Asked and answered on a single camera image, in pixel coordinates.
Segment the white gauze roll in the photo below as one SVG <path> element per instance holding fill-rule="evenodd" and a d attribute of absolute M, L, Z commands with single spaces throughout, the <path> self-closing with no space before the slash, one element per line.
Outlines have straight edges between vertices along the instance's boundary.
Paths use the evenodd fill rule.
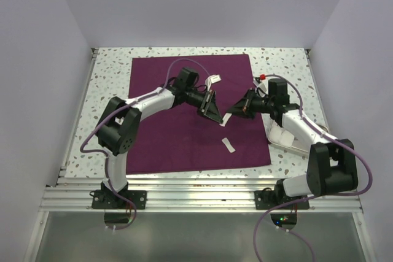
<path fill-rule="evenodd" d="M 222 127 L 225 127 L 225 125 L 228 123 L 229 119 L 231 118 L 232 114 L 231 113 L 226 113 L 222 119 L 222 122 L 219 124 Z"/>
<path fill-rule="evenodd" d="M 232 146 L 232 144 L 230 143 L 230 141 L 226 137 L 222 139 L 222 143 L 224 144 L 224 146 L 227 148 L 227 150 L 230 153 L 234 153 L 236 151 L 235 148 Z"/>

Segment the purple cloth mat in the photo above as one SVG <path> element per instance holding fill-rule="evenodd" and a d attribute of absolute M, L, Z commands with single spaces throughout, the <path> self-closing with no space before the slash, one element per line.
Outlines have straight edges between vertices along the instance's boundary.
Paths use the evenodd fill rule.
<path fill-rule="evenodd" d="M 183 67 L 199 72 L 200 83 L 209 74 L 219 74 L 216 91 L 219 111 L 238 102 L 252 86 L 248 55 L 186 56 L 184 58 L 134 58 L 131 62 L 129 97 L 148 93 L 175 77 Z M 222 143 L 227 138 L 235 148 L 230 153 Z M 128 152 L 128 174 L 207 171 L 268 166 L 268 140 L 260 114 L 254 119 L 232 116 L 225 127 L 197 114 L 196 108 L 182 104 L 164 110 L 139 126 L 136 142 Z"/>

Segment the white gauze pad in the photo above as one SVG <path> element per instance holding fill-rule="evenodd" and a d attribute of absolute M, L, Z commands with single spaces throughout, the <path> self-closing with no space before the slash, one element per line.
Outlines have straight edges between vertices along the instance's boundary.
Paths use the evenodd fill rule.
<path fill-rule="evenodd" d="M 269 133 L 269 140 L 271 143 L 280 144 L 283 131 L 279 126 L 272 126 Z"/>
<path fill-rule="evenodd" d="M 291 147 L 294 142 L 294 135 L 288 131 L 283 131 L 279 137 L 279 144 L 285 147 Z"/>

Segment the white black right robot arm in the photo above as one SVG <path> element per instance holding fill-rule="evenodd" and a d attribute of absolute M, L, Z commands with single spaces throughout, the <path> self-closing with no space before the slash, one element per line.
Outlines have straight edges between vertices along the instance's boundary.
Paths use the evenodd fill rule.
<path fill-rule="evenodd" d="M 338 140 L 311 122 L 303 111 L 303 104 L 290 101 L 290 82 L 277 75 L 269 78 L 267 94 L 260 95 L 257 89 L 250 89 L 227 112 L 250 119 L 256 114 L 268 114 L 279 127 L 309 147 L 306 173 L 277 181 L 274 203 L 285 209 L 301 196 L 338 195 L 357 189 L 357 166 L 352 142 Z"/>

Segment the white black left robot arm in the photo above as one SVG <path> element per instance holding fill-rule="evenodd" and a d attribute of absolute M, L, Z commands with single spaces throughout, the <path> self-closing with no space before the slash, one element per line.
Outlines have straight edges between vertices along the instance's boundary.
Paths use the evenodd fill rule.
<path fill-rule="evenodd" d="M 109 101 L 99 119 L 96 136 L 107 153 L 103 187 L 109 190 L 106 201 L 113 208 L 123 207 L 128 200 L 126 156 L 136 140 L 140 122 L 183 103 L 194 106 L 201 117 L 223 122 L 216 104 L 216 92 L 212 89 L 221 81 L 220 75 L 208 76 L 201 91 L 197 87 L 198 81 L 199 73 L 184 67 L 177 76 L 167 78 L 164 85 L 149 93 L 127 100 L 114 97 Z"/>

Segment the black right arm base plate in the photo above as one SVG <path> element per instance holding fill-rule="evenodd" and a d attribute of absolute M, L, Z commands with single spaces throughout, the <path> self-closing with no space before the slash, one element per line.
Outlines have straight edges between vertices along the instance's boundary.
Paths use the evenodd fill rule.
<path fill-rule="evenodd" d="M 306 196 L 296 196 L 296 197 L 288 197 L 286 195 L 277 196 L 274 190 L 271 190 L 270 188 L 254 191 L 254 202 L 255 202 L 255 208 L 257 210 L 268 210 L 270 208 L 276 207 L 284 203 L 288 203 L 295 200 L 302 200 L 303 198 L 306 198 Z M 280 210 L 291 210 L 291 209 L 308 210 L 309 208 L 310 208 L 309 201 L 302 201 L 296 204 L 291 204 L 289 206 L 282 207 L 280 208 Z"/>

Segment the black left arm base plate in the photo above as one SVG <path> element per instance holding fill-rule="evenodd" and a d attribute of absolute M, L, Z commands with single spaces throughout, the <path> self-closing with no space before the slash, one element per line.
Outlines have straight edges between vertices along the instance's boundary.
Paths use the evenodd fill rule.
<path fill-rule="evenodd" d="M 137 210 L 144 210 L 147 202 L 147 192 L 142 190 L 120 191 L 118 196 L 111 191 L 95 190 L 89 195 L 93 198 L 92 209 L 132 209 L 132 202 Z"/>

